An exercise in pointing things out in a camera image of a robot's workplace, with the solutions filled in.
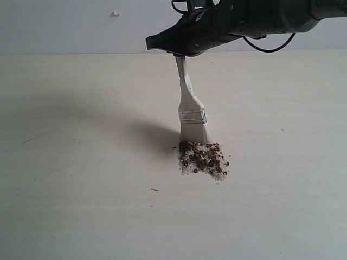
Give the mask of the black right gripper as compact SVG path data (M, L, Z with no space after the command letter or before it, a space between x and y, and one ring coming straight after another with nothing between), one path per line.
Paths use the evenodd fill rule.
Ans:
M248 2L186 2L176 25L145 39L147 50L159 49L175 56L198 56L211 48L247 37Z

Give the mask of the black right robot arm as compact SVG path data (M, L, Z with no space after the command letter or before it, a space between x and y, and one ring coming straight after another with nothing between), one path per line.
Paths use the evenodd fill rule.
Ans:
M243 38L306 33L319 21L346 17L346 1L187 1L181 19L146 38L148 50L195 57Z

